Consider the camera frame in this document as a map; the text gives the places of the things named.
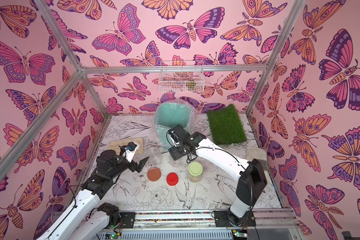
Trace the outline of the peanut jar clear plastic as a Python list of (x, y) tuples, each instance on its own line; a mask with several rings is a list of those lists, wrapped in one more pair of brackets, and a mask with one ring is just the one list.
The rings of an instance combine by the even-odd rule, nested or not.
[(158, 147), (150, 147), (147, 149), (149, 162), (153, 166), (160, 165), (162, 163), (162, 154)]

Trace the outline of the brown jar lid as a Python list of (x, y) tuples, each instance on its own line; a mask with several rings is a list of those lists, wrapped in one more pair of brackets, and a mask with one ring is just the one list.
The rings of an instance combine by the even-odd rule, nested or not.
[(147, 172), (147, 178), (151, 182), (158, 181), (162, 176), (161, 170), (157, 167), (152, 167)]

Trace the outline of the red lid peanut jar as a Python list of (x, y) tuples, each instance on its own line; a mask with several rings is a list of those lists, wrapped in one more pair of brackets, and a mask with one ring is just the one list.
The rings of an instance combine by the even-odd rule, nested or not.
[(179, 168), (182, 166), (184, 162), (183, 157), (181, 157), (178, 160), (174, 160), (173, 157), (169, 156), (169, 164), (173, 167), (173, 168)]

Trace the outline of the green lid peanut jar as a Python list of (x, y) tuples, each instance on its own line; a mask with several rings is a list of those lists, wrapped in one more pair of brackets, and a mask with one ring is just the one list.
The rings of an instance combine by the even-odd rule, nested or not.
[(203, 175), (203, 166), (199, 162), (191, 162), (188, 166), (188, 178), (191, 182), (197, 183)]

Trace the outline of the red jar lid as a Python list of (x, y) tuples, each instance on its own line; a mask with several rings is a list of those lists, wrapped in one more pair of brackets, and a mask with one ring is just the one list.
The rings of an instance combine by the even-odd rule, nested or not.
[(167, 175), (166, 181), (169, 186), (175, 186), (179, 182), (179, 177), (176, 173), (169, 173)]

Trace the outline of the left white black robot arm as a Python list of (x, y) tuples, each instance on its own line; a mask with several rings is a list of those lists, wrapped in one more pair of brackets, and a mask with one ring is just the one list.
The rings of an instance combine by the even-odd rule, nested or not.
[(131, 151), (129, 146), (122, 146), (121, 154), (106, 150), (97, 156), (97, 167), (81, 185), (73, 203), (37, 239), (90, 240), (104, 228), (118, 227), (121, 224), (119, 207), (98, 203), (124, 171), (140, 173), (143, 170), (150, 158), (145, 157), (136, 163), (133, 161), (136, 151)]

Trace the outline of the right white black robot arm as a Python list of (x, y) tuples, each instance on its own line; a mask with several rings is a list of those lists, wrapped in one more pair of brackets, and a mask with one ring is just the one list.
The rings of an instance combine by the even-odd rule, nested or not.
[(166, 138), (174, 161), (186, 156), (189, 162), (193, 162), (201, 157), (237, 181), (236, 198), (227, 211), (226, 219), (235, 227), (244, 225), (251, 218), (253, 207), (268, 184), (261, 162), (241, 159), (199, 132), (189, 134), (181, 125), (168, 130)]

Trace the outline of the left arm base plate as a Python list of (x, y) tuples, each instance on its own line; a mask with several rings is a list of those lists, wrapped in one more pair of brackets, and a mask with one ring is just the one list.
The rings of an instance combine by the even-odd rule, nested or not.
[(117, 212), (110, 215), (109, 229), (132, 229), (135, 223), (135, 212)]

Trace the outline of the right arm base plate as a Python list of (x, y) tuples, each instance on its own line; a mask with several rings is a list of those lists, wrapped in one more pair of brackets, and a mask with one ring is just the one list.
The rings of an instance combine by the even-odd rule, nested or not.
[(215, 220), (216, 227), (255, 227), (256, 220), (252, 211), (247, 211), (243, 217), (227, 211), (212, 211), (211, 216)]

